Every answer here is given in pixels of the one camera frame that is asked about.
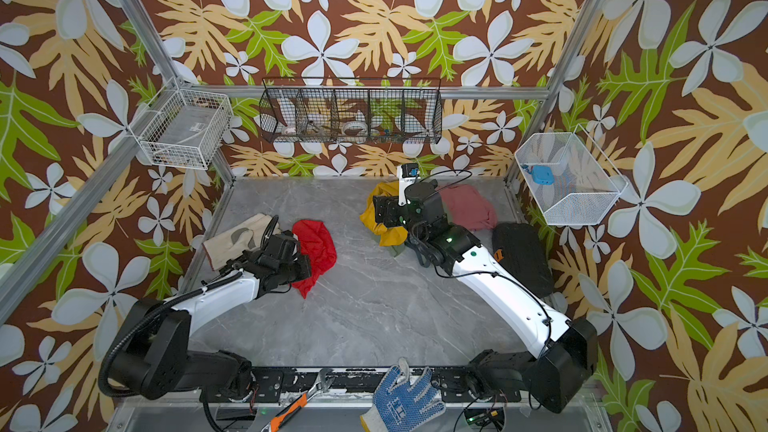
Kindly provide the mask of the blue object in basket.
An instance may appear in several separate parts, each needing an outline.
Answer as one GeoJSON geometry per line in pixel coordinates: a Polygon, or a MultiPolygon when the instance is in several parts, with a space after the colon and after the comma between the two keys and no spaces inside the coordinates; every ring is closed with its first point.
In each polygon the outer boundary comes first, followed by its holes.
{"type": "Polygon", "coordinates": [[[537,185],[549,186],[555,182],[554,174],[548,166],[534,165],[530,166],[527,171],[537,185]]]}

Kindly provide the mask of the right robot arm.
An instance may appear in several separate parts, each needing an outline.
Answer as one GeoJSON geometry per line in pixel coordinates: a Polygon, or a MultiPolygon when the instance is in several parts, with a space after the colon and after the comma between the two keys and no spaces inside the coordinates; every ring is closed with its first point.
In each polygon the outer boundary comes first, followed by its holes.
{"type": "Polygon", "coordinates": [[[561,412],[595,372],[596,328],[549,306],[506,271],[471,231],[450,222],[436,182],[405,179],[400,185],[395,196],[372,196],[376,224],[404,228],[423,266],[478,294],[526,348],[479,354],[468,366],[469,388],[477,396],[525,391],[546,410],[561,412]]]}

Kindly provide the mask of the aluminium frame post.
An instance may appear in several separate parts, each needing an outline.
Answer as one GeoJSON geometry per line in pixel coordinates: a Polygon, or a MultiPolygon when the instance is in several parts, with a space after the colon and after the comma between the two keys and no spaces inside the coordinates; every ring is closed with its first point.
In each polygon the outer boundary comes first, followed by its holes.
{"type": "Polygon", "coordinates": [[[137,38],[144,44],[153,64],[158,67],[163,81],[180,81],[181,76],[176,72],[172,59],[141,0],[119,1],[127,19],[134,27],[137,38]]]}

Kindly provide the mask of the beige leather work glove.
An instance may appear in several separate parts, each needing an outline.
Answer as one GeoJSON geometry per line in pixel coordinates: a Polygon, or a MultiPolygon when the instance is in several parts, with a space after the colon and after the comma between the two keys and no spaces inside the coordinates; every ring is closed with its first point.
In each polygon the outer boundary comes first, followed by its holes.
{"type": "Polygon", "coordinates": [[[244,251],[257,249],[272,219],[273,216],[259,213],[205,241],[203,248],[212,269],[220,270],[244,251]]]}

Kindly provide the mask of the yellow cloth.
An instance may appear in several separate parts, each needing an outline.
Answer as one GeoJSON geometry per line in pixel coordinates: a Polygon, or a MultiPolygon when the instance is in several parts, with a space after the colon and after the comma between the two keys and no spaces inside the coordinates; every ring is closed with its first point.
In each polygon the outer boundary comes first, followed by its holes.
{"type": "Polygon", "coordinates": [[[406,242],[407,231],[400,225],[388,226],[388,198],[394,198],[394,206],[398,206],[398,182],[381,182],[369,194],[366,209],[360,215],[362,224],[372,232],[381,247],[397,247],[406,242]]]}

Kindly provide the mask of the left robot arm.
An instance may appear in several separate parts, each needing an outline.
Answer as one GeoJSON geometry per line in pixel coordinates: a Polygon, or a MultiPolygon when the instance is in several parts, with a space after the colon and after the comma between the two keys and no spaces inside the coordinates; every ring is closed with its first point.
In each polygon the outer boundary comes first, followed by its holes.
{"type": "Polygon", "coordinates": [[[269,233],[258,248],[228,260],[215,280],[163,301],[136,302],[102,359],[100,392],[158,399],[201,389],[245,398],[252,389],[251,362],[232,352],[193,351],[191,336],[224,313],[310,275],[310,259],[293,233],[269,233]]]}

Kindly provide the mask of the red cloth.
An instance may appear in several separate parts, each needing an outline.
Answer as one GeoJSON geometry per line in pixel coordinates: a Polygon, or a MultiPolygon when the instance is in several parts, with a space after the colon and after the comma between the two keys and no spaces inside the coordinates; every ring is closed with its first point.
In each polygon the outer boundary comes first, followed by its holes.
{"type": "Polygon", "coordinates": [[[310,262],[310,277],[293,284],[306,299],[318,279],[335,266],[338,255],[333,238],[323,222],[299,220],[293,225],[292,232],[299,240],[301,253],[310,262]]]}

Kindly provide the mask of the pink cloth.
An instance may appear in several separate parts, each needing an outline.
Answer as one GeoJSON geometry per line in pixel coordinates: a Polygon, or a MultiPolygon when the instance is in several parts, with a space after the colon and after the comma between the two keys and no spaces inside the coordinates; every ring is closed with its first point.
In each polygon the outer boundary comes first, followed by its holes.
{"type": "Polygon", "coordinates": [[[459,184],[439,191],[450,221],[470,231],[491,230],[498,224],[493,205],[471,186],[459,184]]]}

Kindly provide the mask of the black pouch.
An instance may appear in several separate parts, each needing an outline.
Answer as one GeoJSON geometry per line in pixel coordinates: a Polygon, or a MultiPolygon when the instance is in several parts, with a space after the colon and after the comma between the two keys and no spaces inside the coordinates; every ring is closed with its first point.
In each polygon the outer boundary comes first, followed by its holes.
{"type": "Polygon", "coordinates": [[[529,224],[499,223],[492,232],[495,260],[539,298],[554,291],[554,279],[545,249],[529,224]]]}

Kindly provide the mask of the blue dotted work glove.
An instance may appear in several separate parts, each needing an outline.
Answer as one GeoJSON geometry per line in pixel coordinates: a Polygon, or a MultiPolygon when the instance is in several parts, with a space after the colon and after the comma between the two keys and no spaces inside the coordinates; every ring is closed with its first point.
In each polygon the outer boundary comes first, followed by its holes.
{"type": "Polygon", "coordinates": [[[372,396],[372,406],[360,416],[364,431],[411,432],[446,411],[441,392],[432,384],[433,369],[425,367],[415,382],[405,358],[384,374],[372,396]]]}

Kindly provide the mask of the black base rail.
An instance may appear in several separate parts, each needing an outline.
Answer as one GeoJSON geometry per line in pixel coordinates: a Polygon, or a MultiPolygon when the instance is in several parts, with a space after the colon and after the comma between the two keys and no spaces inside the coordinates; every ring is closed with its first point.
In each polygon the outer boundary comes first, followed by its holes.
{"type": "MultiPolygon", "coordinates": [[[[362,395],[374,392],[387,367],[335,367],[327,371],[333,393],[362,395]]],[[[432,384],[448,403],[469,402],[490,393],[468,366],[431,366],[432,384]]],[[[286,403],[288,397],[308,392],[319,377],[317,367],[254,367],[251,369],[256,403],[286,403]]]]}

